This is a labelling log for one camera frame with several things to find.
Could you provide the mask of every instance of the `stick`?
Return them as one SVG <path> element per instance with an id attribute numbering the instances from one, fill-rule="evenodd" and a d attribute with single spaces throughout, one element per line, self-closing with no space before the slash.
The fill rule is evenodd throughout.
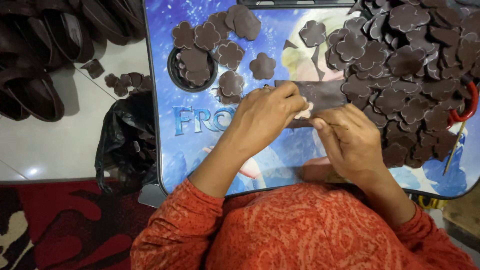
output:
<path id="1" fill-rule="evenodd" d="M 456 138 L 455 145 L 453 146 L 452 153 L 450 153 L 450 157 L 448 158 L 447 165 L 445 166 L 444 175 L 447 173 L 448 167 L 450 167 L 450 162 L 452 161 L 453 154 L 455 153 L 456 145 L 458 144 L 458 141 L 460 140 L 460 137 L 462 136 L 463 128 L 465 127 L 465 123 L 466 123 L 466 121 L 462 122 L 462 126 L 460 127 L 460 130 L 458 131 L 458 136 Z"/>

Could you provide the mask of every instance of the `lap desk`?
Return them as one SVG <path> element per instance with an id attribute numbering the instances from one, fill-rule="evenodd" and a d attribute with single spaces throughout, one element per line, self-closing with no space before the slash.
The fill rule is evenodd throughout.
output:
<path id="1" fill-rule="evenodd" d="M 208 151 L 215 146 L 228 127 L 237 105 L 223 105 L 217 95 L 218 79 L 228 69 L 211 63 L 214 70 L 211 85 L 198 88 L 198 92 L 181 89 L 172 81 L 172 57 L 176 57 L 172 28 L 181 21 L 192 27 L 202 24 L 212 13 L 227 11 L 234 0 L 146 0 L 146 17 L 149 30 L 149 53 L 152 76 L 156 85 L 158 179 L 164 192 L 170 193 L 189 175 Z M 312 55 L 315 48 L 305 46 L 299 31 L 307 21 L 323 22 L 328 35 L 343 27 L 344 21 L 359 16 L 347 15 L 353 2 L 328 4 L 315 8 L 251 8 L 261 21 L 261 30 L 254 41 L 239 38 L 233 31 L 228 38 L 240 45 L 245 53 L 236 70 L 244 79 L 243 94 L 264 84 L 275 85 L 275 80 L 318 81 L 335 80 L 338 74 L 325 64 L 326 46 L 320 46 L 317 66 Z M 298 46 L 284 49 L 286 40 Z M 275 74 L 271 79 L 257 80 L 249 64 L 257 54 L 264 52 L 276 60 Z M 451 128 L 457 133 L 459 123 Z M 454 153 L 450 169 L 443 171 L 443 162 L 430 159 L 421 168 L 408 166 L 392 168 L 390 172 L 404 189 L 425 193 L 438 198 L 452 198 L 466 193 L 480 175 L 480 146 L 475 140 L 480 134 L 480 114 L 467 121 L 466 128 Z M 297 171 L 306 161 L 325 156 L 316 131 L 311 127 L 285 129 L 267 148 L 249 161 L 249 169 L 258 172 L 253 179 L 247 172 L 239 172 L 228 190 L 228 195 L 298 183 Z"/>

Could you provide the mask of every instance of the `scissors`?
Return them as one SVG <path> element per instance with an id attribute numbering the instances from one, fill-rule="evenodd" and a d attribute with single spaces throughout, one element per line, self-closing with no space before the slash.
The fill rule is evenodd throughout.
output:
<path id="1" fill-rule="evenodd" d="M 462 80 L 462 83 L 465 84 L 465 86 L 467 87 L 467 90 L 472 95 L 472 99 L 465 100 L 466 107 L 464 112 L 461 115 L 458 115 L 458 112 L 456 109 L 450 110 L 450 113 L 448 114 L 447 129 L 450 129 L 453 126 L 453 124 L 457 122 L 465 122 L 467 119 L 472 117 L 477 111 L 477 106 L 479 103 L 479 93 L 477 91 L 477 86 L 475 85 L 475 83 L 473 83 L 473 80 L 467 76 L 463 76 L 461 80 Z"/>

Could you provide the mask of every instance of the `red camouflage rug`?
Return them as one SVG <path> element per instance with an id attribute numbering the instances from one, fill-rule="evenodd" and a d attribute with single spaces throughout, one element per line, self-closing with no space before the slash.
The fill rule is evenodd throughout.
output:
<path id="1" fill-rule="evenodd" d="M 0 186 L 0 270 L 130 269 L 155 208 L 95 181 Z"/>

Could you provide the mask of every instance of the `white tile floor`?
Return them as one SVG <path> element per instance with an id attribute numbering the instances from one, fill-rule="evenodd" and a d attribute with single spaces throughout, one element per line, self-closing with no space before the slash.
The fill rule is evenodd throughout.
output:
<path id="1" fill-rule="evenodd" d="M 95 153 L 105 113 L 117 97 L 104 77 L 150 74 L 145 40 L 127 46 L 95 44 L 105 72 L 92 80 L 82 64 L 51 73 L 64 105 L 58 122 L 32 116 L 16 122 L 0 117 L 0 183 L 65 181 L 95 177 Z"/>

